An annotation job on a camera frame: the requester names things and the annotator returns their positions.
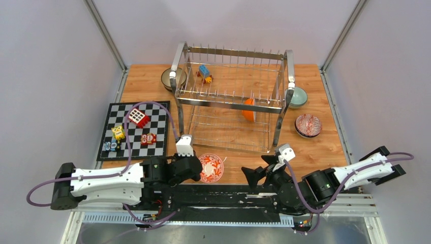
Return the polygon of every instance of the wire rack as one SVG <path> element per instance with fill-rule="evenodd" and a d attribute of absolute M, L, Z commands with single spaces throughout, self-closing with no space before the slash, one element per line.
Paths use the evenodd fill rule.
<path fill-rule="evenodd" d="M 211 83 L 199 76 L 201 65 L 209 70 Z M 182 87 L 176 86 L 177 67 L 185 71 Z M 188 133 L 195 144 L 267 153 L 278 143 L 294 81 L 292 51 L 267 53 L 180 43 L 170 73 L 180 132 L 184 132 L 182 104 L 194 105 Z M 245 104 L 247 99 L 254 104 Z M 256 121 L 246 121 L 239 110 L 255 111 Z M 273 131 L 271 113 L 278 114 Z"/>

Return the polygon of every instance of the wooden table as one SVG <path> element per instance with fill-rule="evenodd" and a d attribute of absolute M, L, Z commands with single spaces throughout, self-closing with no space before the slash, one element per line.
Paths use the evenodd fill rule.
<path fill-rule="evenodd" d="M 178 127 L 178 112 L 171 92 L 167 91 L 160 77 L 170 65 L 132 65 L 129 70 L 121 102 L 140 101 L 171 101 L 171 113 Z M 328 99 L 323 87 L 317 65 L 295 65 L 296 85 L 303 88 L 308 95 L 307 104 L 299 109 L 288 109 L 284 118 L 280 144 L 288 143 L 295 151 L 296 158 L 290 163 L 295 170 L 297 179 L 315 170 L 322 170 L 334 166 L 347 164 L 343 148 L 338 137 Z M 191 105 L 183 105 L 184 124 L 190 117 Z M 295 131 L 295 119 L 303 113 L 311 113 L 317 116 L 323 124 L 323 131 L 312 139 L 300 137 Z M 169 135 L 168 155 L 176 152 L 175 140 Z M 241 167 L 257 168 L 265 167 L 266 163 L 258 154 L 214 149 L 194 146 L 197 155 L 213 153 L 226 160 L 224 162 L 224 174 L 218 181 L 219 184 L 247 184 Z M 126 161 L 106 161 L 103 168 L 120 167 L 126 165 Z"/>

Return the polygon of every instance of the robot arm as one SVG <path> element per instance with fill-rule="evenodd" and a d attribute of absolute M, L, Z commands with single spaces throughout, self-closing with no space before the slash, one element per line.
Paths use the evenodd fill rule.
<path fill-rule="evenodd" d="M 143 196 L 151 190 L 173 187 L 186 179 L 199 181 L 202 165 L 193 151 L 191 139 L 190 135 L 183 135 L 177 142 L 177 153 L 174 156 L 151 157 L 142 163 L 131 165 L 126 172 L 116 177 L 98 178 L 119 173 L 124 167 L 88 170 L 76 168 L 73 163 L 63 164 L 55 178 L 78 179 L 54 184 L 51 209 L 73 209 L 78 204 L 93 202 L 136 205 L 145 201 Z"/>
<path fill-rule="evenodd" d="M 352 172 L 355 172 L 355 175 L 345 183 L 343 191 L 371 183 L 379 185 L 405 174 L 400 165 L 392 166 L 390 163 L 370 167 L 360 172 L 357 171 L 363 166 L 386 161 L 388 154 L 389 151 L 383 146 L 377 148 L 356 164 L 314 171 L 298 182 L 301 193 L 311 207 L 321 208 L 330 200 L 343 180 Z M 277 193 L 278 202 L 281 203 L 280 212 L 300 215 L 309 211 L 299 199 L 293 183 L 295 179 L 286 173 L 284 163 L 284 160 L 289 161 L 294 157 L 295 154 L 290 145 L 284 144 L 275 149 L 275 155 L 262 156 L 262 159 L 268 163 L 267 167 L 259 167 L 255 170 L 243 167 L 242 171 L 251 188 L 255 188 L 258 181 L 266 177 L 263 186 L 271 186 Z"/>

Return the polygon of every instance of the light blue bowl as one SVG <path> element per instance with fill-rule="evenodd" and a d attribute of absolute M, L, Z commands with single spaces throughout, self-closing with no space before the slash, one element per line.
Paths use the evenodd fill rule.
<path fill-rule="evenodd" d="M 295 87 L 292 100 L 290 101 L 289 108 L 299 108 L 307 103 L 307 93 L 301 87 Z"/>

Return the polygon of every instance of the red patterned bowl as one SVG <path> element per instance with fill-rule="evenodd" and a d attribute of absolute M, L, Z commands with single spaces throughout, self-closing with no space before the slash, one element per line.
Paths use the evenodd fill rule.
<path fill-rule="evenodd" d="M 322 131 L 322 123 L 316 116 L 305 113 L 296 118 L 295 129 L 300 136 L 313 138 Z"/>
<path fill-rule="evenodd" d="M 219 180 L 224 171 L 222 159 L 214 154 L 202 154 L 199 157 L 202 164 L 201 181 L 214 183 Z"/>

